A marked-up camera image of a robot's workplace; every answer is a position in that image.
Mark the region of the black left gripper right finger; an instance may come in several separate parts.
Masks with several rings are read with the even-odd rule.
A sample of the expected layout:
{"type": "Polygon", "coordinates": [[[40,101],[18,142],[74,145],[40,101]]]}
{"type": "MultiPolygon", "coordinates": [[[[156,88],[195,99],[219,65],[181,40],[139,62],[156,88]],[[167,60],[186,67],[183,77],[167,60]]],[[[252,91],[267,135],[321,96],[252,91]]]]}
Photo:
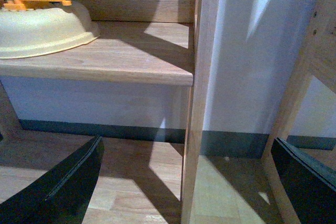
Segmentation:
{"type": "Polygon", "coordinates": [[[335,170],[280,138],[271,154],[300,222],[335,223],[335,170]]]}

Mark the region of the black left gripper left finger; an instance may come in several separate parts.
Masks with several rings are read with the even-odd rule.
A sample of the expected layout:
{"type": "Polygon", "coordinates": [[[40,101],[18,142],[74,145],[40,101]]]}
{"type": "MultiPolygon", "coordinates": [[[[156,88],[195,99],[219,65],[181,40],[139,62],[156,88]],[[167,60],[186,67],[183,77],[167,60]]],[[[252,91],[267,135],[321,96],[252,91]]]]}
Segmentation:
{"type": "Polygon", "coordinates": [[[1,203],[1,223],[82,223],[100,173],[102,137],[89,140],[1,203]]]}

